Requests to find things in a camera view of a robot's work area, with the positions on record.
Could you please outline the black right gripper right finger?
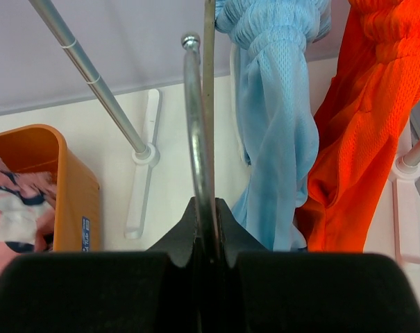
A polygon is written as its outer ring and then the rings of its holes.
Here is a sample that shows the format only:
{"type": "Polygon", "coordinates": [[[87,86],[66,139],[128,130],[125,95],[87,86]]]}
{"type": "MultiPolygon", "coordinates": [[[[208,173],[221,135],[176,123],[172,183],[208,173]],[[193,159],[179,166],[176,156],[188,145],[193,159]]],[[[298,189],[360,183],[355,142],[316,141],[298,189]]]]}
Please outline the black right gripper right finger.
{"type": "Polygon", "coordinates": [[[271,252],[222,199],[228,262],[216,332],[420,332],[420,306],[394,260],[374,253],[271,252]]]}

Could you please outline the grey hanger of pink shorts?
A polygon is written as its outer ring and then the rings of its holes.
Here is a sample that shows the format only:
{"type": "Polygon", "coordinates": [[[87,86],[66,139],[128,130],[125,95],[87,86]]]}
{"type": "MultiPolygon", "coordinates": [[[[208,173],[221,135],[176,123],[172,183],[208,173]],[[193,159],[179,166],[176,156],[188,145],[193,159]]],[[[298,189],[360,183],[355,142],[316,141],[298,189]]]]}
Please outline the grey hanger of pink shorts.
{"type": "Polygon", "coordinates": [[[204,2],[204,35],[185,33],[183,63],[187,136],[202,249],[213,264],[220,259],[214,185],[215,1],[204,2]]]}

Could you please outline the light blue mesh shorts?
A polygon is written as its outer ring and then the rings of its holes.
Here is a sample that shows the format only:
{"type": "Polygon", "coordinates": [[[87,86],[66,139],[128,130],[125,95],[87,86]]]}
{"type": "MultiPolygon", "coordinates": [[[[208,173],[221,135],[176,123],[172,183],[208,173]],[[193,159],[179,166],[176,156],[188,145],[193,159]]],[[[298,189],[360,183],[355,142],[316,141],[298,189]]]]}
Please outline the light blue mesh shorts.
{"type": "Polygon", "coordinates": [[[269,250],[304,251],[294,213],[319,151],[305,50],[329,33],[331,3],[218,1],[215,18],[235,49],[235,116],[251,170],[233,216],[269,250]]]}

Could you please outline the pink navy patterned shorts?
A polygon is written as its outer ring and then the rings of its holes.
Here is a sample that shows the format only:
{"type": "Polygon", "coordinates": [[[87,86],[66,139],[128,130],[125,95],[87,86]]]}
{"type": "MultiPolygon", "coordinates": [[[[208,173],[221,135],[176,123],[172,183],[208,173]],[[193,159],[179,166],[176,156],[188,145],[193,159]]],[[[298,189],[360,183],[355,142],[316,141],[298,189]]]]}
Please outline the pink navy patterned shorts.
{"type": "Polygon", "coordinates": [[[56,192],[51,173],[15,173],[0,158],[0,275],[19,255],[53,249],[56,192]]]}

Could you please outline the orange mesh shorts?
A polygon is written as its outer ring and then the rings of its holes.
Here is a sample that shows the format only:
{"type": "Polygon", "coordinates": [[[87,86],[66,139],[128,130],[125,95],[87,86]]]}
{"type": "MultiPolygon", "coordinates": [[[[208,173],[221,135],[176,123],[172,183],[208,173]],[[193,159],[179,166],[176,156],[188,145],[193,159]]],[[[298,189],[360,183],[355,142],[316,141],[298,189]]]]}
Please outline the orange mesh shorts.
{"type": "Polygon", "coordinates": [[[352,1],[337,72],[314,120],[319,153],[296,217],[311,252],[362,252],[420,100],[420,1],[352,1]]]}

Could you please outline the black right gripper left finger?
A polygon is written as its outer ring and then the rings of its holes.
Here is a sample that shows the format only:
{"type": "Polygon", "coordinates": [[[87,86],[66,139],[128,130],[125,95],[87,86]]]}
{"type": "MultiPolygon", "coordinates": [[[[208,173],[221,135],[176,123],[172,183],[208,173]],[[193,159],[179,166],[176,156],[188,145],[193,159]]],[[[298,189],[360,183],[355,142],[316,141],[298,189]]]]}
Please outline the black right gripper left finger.
{"type": "Polygon", "coordinates": [[[143,252],[17,257],[0,276],[0,332],[199,332],[187,262],[143,252]]]}

